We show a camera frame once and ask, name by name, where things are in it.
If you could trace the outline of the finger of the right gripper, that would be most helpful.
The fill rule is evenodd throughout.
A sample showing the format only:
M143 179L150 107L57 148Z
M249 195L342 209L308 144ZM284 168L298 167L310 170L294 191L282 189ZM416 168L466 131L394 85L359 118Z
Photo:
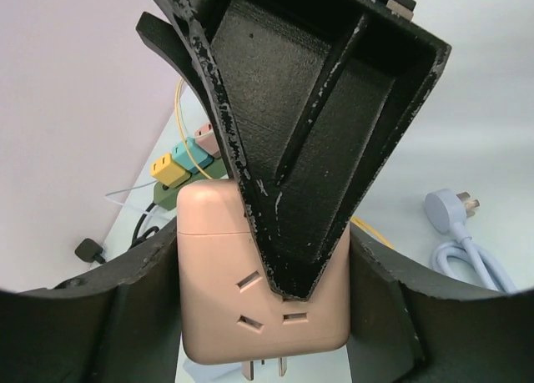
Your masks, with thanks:
M173 26L151 13L143 12L137 23L136 31L143 43L159 55L192 88L209 120L214 120L208 95L199 72Z
M153 1L204 84L270 288L309 299L449 44L347 0Z

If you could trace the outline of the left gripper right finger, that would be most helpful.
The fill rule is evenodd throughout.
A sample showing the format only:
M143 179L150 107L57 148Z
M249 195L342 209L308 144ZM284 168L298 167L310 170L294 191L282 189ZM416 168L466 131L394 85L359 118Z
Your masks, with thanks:
M350 228L354 382L531 382L533 292L440 275Z

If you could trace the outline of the pink deer cube socket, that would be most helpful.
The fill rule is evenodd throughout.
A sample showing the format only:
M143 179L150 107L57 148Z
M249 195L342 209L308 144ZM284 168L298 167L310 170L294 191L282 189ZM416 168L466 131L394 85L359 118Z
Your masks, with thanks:
M201 365L337 350L350 334L350 238L341 236L310 300L273 292L236 183L200 180L177 196L182 340Z

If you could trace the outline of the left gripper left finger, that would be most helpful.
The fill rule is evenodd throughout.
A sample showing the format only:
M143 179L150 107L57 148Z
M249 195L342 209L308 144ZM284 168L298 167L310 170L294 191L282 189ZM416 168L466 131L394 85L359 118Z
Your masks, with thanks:
M1 293L3 382L173 382L177 228L53 289Z

